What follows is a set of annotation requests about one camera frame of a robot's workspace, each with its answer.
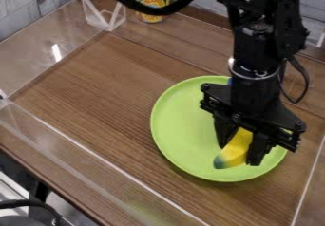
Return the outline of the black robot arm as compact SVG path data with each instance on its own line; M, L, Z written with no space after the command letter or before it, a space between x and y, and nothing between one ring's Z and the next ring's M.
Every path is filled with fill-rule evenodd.
M218 0L225 4L234 33L231 73L226 85L203 83L201 108L213 114L218 145L239 129L253 133L243 162L258 166L276 146L294 151L306 124L282 103L286 64L306 69L294 58L306 46L300 0Z

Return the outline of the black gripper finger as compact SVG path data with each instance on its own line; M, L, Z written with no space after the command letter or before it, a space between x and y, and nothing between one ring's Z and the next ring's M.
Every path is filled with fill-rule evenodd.
M213 119L218 145L223 148L238 131L238 125L233 122L230 117L218 113L213 114Z
M263 156L270 151L270 139L262 132L253 134L253 140L249 145L246 164L250 166L259 166L262 163Z

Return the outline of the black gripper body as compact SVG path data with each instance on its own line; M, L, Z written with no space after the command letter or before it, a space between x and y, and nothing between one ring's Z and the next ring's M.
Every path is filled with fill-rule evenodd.
M280 145L288 151L298 148L306 123L281 100L282 85L278 75L263 79L231 76L233 84L202 83L201 108L211 115L222 114L253 134L262 132L272 148Z

